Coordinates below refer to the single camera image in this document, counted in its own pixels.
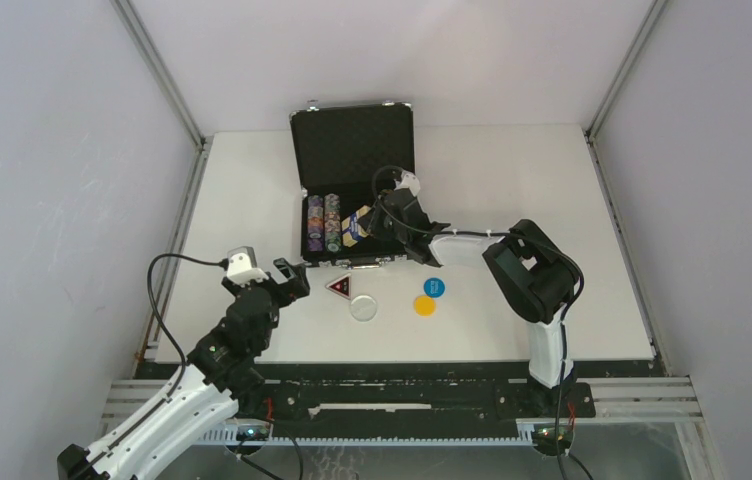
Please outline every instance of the open black case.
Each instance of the open black case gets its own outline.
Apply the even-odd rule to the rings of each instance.
[[[383,103],[338,108],[309,108],[291,114],[291,134],[303,189],[300,251],[305,263],[316,266],[377,265],[405,258],[398,241],[362,239],[336,253],[307,248],[308,196],[337,194],[341,219],[364,205],[373,205],[371,178],[377,169],[396,165],[414,171],[414,132],[411,105]],[[388,175],[378,189],[393,188]]]

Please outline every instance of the red triangle token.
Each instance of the red triangle token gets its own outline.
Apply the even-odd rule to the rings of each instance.
[[[338,295],[349,300],[349,292],[350,292],[349,281],[350,281],[350,274],[348,273],[337,280],[333,280],[329,282],[329,284],[326,285],[326,288],[328,288],[329,291],[333,293],[337,293]]]

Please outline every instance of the metal corner post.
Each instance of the metal corner post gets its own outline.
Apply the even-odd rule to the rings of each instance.
[[[196,145],[197,150],[201,149],[203,144],[202,132],[199,130],[199,126],[191,115],[185,99],[173,81],[173,77],[164,65],[164,61],[161,59],[158,49],[155,48],[155,44],[152,42],[152,38],[150,38],[146,27],[144,27],[143,21],[141,21],[132,1],[111,0],[111,5],[114,6],[114,10],[116,10],[117,15],[123,21],[123,25],[125,25],[129,36],[135,42],[140,56],[143,57],[143,61],[149,67],[152,76],[158,83],[159,88],[161,88],[161,93],[164,94],[167,103],[173,109],[173,113],[176,114],[176,117],[182,123],[191,141]]]
[[[670,0],[653,0],[652,5],[650,5],[647,15],[644,17],[641,26],[638,28],[638,33],[635,34],[635,39],[632,40],[632,44],[626,51],[626,55],[623,57],[623,61],[621,62],[617,73],[615,73],[612,84],[609,85],[609,89],[606,91],[605,96],[603,96],[603,100],[600,102],[600,107],[597,109],[597,113],[594,114],[594,118],[591,120],[591,125],[585,130],[589,144],[594,143],[597,134],[603,127],[606,117],[608,117],[615,100],[617,100],[617,97],[626,82],[626,78],[629,76],[632,67],[641,56],[641,53],[644,50],[644,45],[646,45],[647,40],[653,33],[656,24],[665,12],[669,3]]]

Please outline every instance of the gray wall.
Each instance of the gray wall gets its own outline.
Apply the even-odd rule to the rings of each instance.
[[[673,366],[752,478],[752,2],[673,2],[599,152]]]
[[[92,440],[192,157],[108,2],[0,2],[0,478]]]

